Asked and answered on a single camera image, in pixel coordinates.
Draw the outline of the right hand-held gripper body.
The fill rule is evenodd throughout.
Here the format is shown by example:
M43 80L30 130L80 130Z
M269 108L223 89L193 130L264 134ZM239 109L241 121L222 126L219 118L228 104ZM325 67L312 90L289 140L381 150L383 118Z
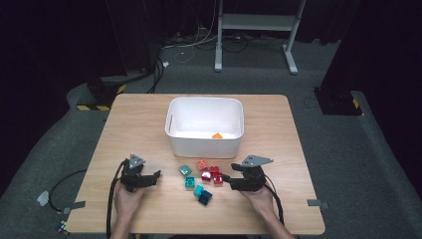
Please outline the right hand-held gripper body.
M273 160L258 155L248 155L241 163L246 168L239 171L243 177L238 184L231 185L233 190L238 191L257 191L266 183L266 175L262 168L264 164L272 163Z

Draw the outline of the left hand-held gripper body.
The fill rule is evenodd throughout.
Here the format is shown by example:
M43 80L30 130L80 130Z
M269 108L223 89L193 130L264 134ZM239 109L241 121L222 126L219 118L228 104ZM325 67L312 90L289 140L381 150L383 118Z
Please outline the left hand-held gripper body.
M125 186L127 191L133 192L137 188L143 188L140 187L141 182L145 179L148 180L148 178L144 178L141 174L144 164L145 160L133 153L123 162L120 182Z

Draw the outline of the white plastic bin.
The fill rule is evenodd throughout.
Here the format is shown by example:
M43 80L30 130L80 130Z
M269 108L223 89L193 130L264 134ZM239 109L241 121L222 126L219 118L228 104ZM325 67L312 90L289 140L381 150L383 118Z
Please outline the white plastic bin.
M233 158L244 134L244 110L231 98L178 97L169 104L164 130L182 157ZM219 132L223 138L212 138Z

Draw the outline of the person's left hand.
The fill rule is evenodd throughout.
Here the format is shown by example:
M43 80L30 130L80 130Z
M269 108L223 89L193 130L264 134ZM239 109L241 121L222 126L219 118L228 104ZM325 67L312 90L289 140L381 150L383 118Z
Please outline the person's left hand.
M117 212L118 222L130 222L137 211L145 188L134 192L126 190L122 183L118 183L114 190L114 205Z

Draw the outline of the person's right hand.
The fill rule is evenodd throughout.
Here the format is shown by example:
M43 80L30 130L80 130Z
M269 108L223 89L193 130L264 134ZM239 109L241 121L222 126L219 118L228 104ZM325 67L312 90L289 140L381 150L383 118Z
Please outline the person's right hand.
M277 220L274 210L273 194L266 187L253 192L241 191L241 194L249 201L252 208L265 221Z

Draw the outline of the dark blue toy block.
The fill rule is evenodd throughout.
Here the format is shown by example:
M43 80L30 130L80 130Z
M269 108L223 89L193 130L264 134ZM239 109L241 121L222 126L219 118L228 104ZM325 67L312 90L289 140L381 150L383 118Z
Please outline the dark blue toy block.
M210 192L209 192L209 191L207 191L207 190L203 190L203 191L201 192L201 194L199 195L198 201L199 201L202 205L207 206L207 205L208 205L208 203L210 202L210 200L211 200L212 196L213 196L213 194L212 194L212 193L210 193Z

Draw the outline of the grey tape strip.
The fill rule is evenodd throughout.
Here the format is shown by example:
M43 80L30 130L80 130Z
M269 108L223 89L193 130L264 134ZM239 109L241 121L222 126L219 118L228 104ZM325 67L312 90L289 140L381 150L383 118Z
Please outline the grey tape strip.
M70 206L67 206L63 209L62 213L63 214L70 214L70 212L72 210L75 209L79 209L79 208L84 208L86 206L86 201L78 201L78 202L74 202L73 204L71 204Z
M319 199L308 199L307 200L309 207L319 207L320 209L328 209L329 205L327 202L323 202Z

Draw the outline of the yellow black hazard tape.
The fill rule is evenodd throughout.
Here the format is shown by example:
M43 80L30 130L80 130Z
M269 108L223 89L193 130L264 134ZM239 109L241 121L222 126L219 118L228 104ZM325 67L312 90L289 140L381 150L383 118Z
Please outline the yellow black hazard tape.
M99 106L99 105L77 105L79 111L101 111L106 112L110 110L108 106Z

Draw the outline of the black stand base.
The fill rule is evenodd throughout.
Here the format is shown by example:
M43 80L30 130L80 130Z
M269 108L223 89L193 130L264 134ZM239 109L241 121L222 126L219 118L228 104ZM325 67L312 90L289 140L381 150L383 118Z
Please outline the black stand base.
M96 105L111 106L116 96L125 90L126 84L105 83L102 79L95 78L87 82L87 87Z
M321 112L328 116L361 116L362 110L351 92L342 94L332 90L314 88Z

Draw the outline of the colourful puzzle cube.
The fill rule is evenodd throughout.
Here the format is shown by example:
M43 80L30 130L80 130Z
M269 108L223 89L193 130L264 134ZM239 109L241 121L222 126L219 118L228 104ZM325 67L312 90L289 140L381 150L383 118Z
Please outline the colourful puzzle cube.
M62 220L55 228L55 230L62 235L70 235L70 232L67 229L67 222Z

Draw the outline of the white metal stand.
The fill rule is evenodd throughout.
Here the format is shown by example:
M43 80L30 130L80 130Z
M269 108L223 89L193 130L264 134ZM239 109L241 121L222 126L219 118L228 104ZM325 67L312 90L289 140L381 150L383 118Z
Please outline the white metal stand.
M295 15L251 15L251 14L227 14L224 12L224 0L219 0L217 42L215 47L214 70L221 72L223 69L222 33L224 30L254 30L254 31L277 31L289 32L288 43L282 46L290 73L296 75L299 70L295 63L292 47L302 20L302 15L307 0L300 0Z

